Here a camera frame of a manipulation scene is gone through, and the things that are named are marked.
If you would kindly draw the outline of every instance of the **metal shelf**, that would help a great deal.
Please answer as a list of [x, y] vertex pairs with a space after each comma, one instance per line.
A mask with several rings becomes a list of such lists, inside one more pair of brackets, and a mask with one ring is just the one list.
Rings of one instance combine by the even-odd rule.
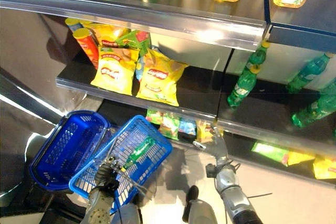
[[336, 52], [336, 1], [307, 0], [298, 8], [279, 7], [269, 0], [272, 27], [269, 41], [317, 51]]
[[336, 114], [315, 123], [298, 128], [290, 116], [303, 109], [316, 98], [316, 91], [303, 90], [300, 94], [288, 94], [282, 84], [258, 80], [255, 88], [237, 109], [231, 109], [226, 101], [238, 77], [224, 76], [224, 90], [220, 100], [218, 123], [225, 130], [279, 146], [294, 148], [327, 156], [336, 155], [332, 130]]
[[136, 78], [133, 78], [133, 96], [92, 86], [90, 82], [94, 79], [96, 72], [87, 56], [81, 52], [56, 77], [56, 84], [140, 108], [156, 108], [161, 111], [171, 111], [186, 117], [209, 121], [212, 121], [216, 116], [222, 72], [192, 66], [187, 67], [181, 79], [177, 82], [177, 100], [180, 106], [136, 98], [139, 90], [139, 82]]
[[93, 20], [254, 51], [266, 27], [264, 0], [1, 0], [2, 8]]

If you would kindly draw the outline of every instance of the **shopping basket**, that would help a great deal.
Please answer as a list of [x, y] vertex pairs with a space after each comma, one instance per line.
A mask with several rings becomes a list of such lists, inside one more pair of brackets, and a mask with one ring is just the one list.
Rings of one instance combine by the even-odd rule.
[[111, 138], [109, 122], [93, 111], [73, 111], [56, 125], [41, 147], [29, 173], [46, 190], [63, 190], [86, 161]]
[[[96, 186], [94, 177], [101, 162], [109, 156], [114, 156], [124, 165], [128, 156], [141, 144], [146, 137], [155, 139], [147, 152], [125, 172], [128, 178], [139, 185], [143, 185], [148, 177], [158, 168], [162, 161], [172, 151], [171, 143], [156, 130], [143, 116], [137, 115], [126, 123], [113, 137], [109, 144], [90, 162], [86, 164], [69, 182], [69, 188], [75, 193], [88, 198], [90, 191]], [[111, 213], [117, 210], [117, 205], [122, 206], [130, 202], [138, 190], [130, 180], [118, 174], [119, 188], [111, 208]]]

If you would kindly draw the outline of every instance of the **yellow bottle cap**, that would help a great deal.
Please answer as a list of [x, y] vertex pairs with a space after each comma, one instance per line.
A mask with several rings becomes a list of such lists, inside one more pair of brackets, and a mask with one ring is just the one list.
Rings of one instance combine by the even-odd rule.
[[271, 43], [268, 42], [268, 41], [263, 40], [263, 41], [261, 42], [261, 46], [262, 46], [262, 47], [269, 48], [270, 45], [271, 45]]
[[252, 67], [250, 68], [251, 73], [259, 73], [260, 72], [260, 66], [259, 65], [252, 65]]

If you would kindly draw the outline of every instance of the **green bottle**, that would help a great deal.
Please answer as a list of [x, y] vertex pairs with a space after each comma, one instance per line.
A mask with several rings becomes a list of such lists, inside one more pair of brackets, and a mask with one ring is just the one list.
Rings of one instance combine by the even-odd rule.
[[248, 58], [245, 68], [250, 69], [253, 65], [263, 64], [266, 59], [266, 52], [267, 49], [269, 48], [269, 45], [270, 45], [269, 42], [263, 40], [261, 42], [261, 46], [255, 52], [253, 52]]
[[230, 107], [235, 108], [242, 100], [248, 96], [257, 82], [257, 73], [260, 71], [259, 65], [252, 65], [250, 69], [244, 69], [240, 75], [234, 90], [227, 98]]
[[322, 73], [326, 69], [328, 61], [333, 56], [335, 56], [335, 54], [325, 52], [322, 56], [309, 61], [294, 79], [287, 84], [286, 88], [289, 93], [298, 93], [305, 85]]
[[148, 136], [146, 139], [139, 144], [135, 150], [132, 152], [131, 155], [128, 156], [126, 163], [123, 166], [122, 170], [127, 170], [129, 167], [131, 167], [133, 164], [136, 163], [136, 161], [143, 156], [150, 147], [152, 147], [155, 144], [155, 139]]
[[296, 126], [305, 127], [336, 111], [336, 95], [325, 94], [305, 109], [292, 115], [292, 122]]

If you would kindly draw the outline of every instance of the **orange snack can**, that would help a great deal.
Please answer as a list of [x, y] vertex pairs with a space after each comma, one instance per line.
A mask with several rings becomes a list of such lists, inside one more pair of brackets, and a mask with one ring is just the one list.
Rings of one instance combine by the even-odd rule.
[[79, 28], [72, 35], [89, 57], [94, 67], [98, 69], [98, 47], [90, 35], [90, 30], [88, 28]]

